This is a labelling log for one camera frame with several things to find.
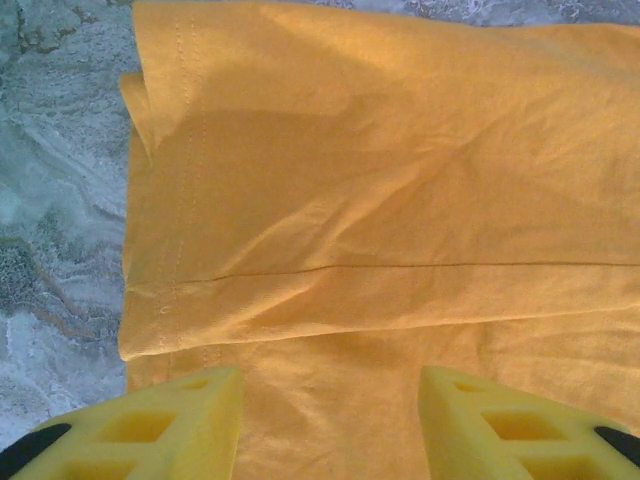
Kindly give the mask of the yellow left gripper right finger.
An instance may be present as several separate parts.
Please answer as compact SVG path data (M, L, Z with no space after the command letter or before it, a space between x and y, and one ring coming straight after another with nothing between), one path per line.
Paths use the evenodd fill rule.
M640 480L640 438L599 415L440 366L421 371L431 480Z

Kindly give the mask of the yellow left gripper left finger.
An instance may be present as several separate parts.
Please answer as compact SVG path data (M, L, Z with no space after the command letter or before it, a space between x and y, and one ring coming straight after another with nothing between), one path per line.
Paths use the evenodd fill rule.
M0 480L231 480L243 390L217 367L54 417L0 452Z

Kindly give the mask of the yellow printed t-shirt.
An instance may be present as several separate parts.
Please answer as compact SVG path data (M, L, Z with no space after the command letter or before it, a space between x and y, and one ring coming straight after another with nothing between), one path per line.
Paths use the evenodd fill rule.
M132 16L119 350L242 369L233 480L427 480L425 365L640 430L640 26Z

